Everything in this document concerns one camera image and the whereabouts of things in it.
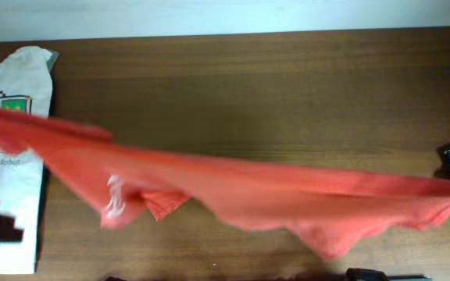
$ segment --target tabletop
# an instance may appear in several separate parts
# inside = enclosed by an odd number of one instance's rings
[[[117,143],[256,161],[432,176],[450,142],[450,27],[0,43],[60,53],[54,116]],[[394,227],[325,262],[285,231],[246,233],[189,201],[122,230],[56,178],[32,276],[273,279],[349,267],[450,280],[450,219]]]

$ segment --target red cloth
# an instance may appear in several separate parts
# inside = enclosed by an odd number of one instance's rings
[[[0,147],[40,155],[108,228],[146,208],[162,219],[192,196],[226,223],[284,227],[337,258],[391,225],[425,229],[450,216],[450,180],[126,148],[103,129],[23,113],[0,110]]]

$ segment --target wooden table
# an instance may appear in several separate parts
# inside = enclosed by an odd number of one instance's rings
[[[0,43],[60,52],[54,114],[121,144],[431,176],[450,141],[450,28]],[[120,231],[52,179],[34,276],[270,279],[379,269],[450,280],[450,220],[394,228],[321,261],[287,231],[245,233],[197,201]]]

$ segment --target printed logo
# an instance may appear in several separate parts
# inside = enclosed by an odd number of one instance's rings
[[[30,113],[32,109],[32,98],[26,95],[7,95],[0,91],[0,108],[15,112]]]
[[[105,207],[107,211],[107,218],[115,218],[121,215],[126,207],[126,202],[123,200],[121,194],[121,187],[123,186],[123,180],[117,175],[111,175],[107,185],[110,187],[110,202]]]

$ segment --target wood grain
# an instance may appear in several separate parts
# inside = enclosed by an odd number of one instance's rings
[[[431,176],[450,142],[450,28],[0,43],[60,53],[54,113],[121,144]],[[120,231],[58,180],[37,274],[0,280],[270,279],[348,267],[450,280],[450,221],[394,228],[323,262],[279,230],[244,233],[191,201]]]

